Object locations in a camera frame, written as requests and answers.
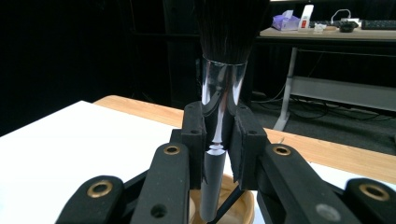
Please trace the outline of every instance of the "brush handle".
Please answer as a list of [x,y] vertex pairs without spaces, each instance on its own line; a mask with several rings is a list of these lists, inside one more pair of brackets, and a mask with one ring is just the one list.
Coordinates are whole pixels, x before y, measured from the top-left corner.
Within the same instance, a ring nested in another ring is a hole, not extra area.
[[216,63],[204,59],[202,109],[206,153],[200,210],[202,220],[207,222],[216,217],[226,150],[230,144],[233,117],[246,66],[246,63]]
[[221,152],[220,155],[205,153],[205,168],[210,172],[206,174],[206,179],[201,184],[200,216],[206,222],[215,219],[218,212],[221,181],[227,155],[224,150]]

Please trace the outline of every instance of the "makeup brush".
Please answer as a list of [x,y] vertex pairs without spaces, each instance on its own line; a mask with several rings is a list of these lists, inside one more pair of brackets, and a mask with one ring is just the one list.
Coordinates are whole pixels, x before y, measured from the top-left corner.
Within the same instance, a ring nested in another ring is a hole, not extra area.
[[203,50],[206,142],[200,215],[216,217],[226,150],[248,56],[269,0],[194,0]]

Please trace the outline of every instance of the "brass screw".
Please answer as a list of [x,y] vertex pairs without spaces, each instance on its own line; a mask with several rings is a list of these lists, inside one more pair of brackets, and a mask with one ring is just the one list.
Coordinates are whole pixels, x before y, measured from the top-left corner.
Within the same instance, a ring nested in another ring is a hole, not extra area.
[[113,189],[113,184],[108,180],[100,180],[90,186],[87,191],[91,198],[100,198],[107,195]]
[[290,149],[286,147],[274,147],[273,151],[279,156],[289,156],[291,154]]
[[179,147],[175,147],[175,146],[170,146],[170,147],[166,147],[163,150],[163,152],[165,154],[173,156],[173,155],[176,155],[176,154],[178,154],[180,152],[180,148]]
[[361,184],[359,185],[359,189],[363,192],[366,196],[384,202],[389,200],[389,194],[382,189],[381,187],[374,185],[374,184]]

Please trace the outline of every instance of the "table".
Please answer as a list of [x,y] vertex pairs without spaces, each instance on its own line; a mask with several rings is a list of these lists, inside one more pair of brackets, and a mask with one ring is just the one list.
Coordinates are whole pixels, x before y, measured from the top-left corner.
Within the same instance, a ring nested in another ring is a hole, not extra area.
[[[114,175],[126,182],[139,175],[155,149],[181,127],[182,116],[182,110],[107,96],[94,104],[77,102],[0,137],[0,223],[54,223],[86,180]],[[396,157],[265,131],[271,142],[284,138],[337,187],[363,175],[396,190]],[[224,173],[232,173],[229,162]],[[255,214],[261,223],[257,204]]]
[[[178,128],[181,127],[183,118],[182,110],[115,95],[107,96],[96,101],[95,104]],[[283,139],[283,144],[294,147],[307,161],[396,184],[396,157],[394,156],[297,134],[264,130],[270,142],[276,143]]]
[[314,33],[313,29],[308,33],[299,33],[297,31],[280,32],[274,28],[268,28],[260,32],[260,37],[274,44],[286,43],[292,46],[282,109],[274,127],[275,130],[282,131],[288,121],[291,94],[396,111],[395,88],[297,77],[293,74],[297,52],[309,47],[382,49],[385,50],[386,56],[396,57],[396,31],[367,31],[355,28],[352,33],[340,33],[338,30]]

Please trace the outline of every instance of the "brush ferrule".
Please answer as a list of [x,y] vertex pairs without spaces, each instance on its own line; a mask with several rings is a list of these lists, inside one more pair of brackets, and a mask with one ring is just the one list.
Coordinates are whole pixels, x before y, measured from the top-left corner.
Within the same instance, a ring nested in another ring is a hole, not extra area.
[[228,148],[246,67],[246,63],[217,63],[204,58],[202,104],[206,150]]

